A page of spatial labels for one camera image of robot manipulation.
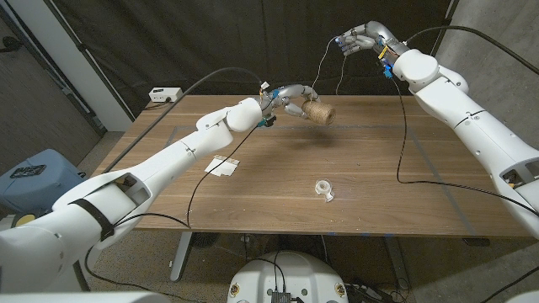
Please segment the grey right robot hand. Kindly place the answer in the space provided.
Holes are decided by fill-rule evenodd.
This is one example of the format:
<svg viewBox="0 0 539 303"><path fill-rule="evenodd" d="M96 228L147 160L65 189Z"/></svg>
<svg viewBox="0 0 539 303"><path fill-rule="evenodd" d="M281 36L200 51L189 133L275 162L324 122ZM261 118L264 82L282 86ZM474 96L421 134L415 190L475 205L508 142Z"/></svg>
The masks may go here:
<svg viewBox="0 0 539 303"><path fill-rule="evenodd" d="M391 65L409 51L404 42L399 41L386 26L377 21L355 26L338 35L334 42L344 56L362 50L373 50L380 61L389 62Z"/></svg>

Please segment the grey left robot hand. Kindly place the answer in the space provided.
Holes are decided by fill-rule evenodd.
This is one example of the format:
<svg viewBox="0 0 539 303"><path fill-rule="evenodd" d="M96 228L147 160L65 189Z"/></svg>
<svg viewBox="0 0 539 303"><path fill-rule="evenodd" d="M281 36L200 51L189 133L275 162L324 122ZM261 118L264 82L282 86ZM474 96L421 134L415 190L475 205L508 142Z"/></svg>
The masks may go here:
<svg viewBox="0 0 539 303"><path fill-rule="evenodd" d="M270 118L274 115L274 109L283 106L288 115L306 119L307 114L302 108L291 102L292 99L300 97L304 98L305 101L320 101L318 94L312 87L301 84L291 84L269 92L263 90L259 101L262 116Z"/></svg>

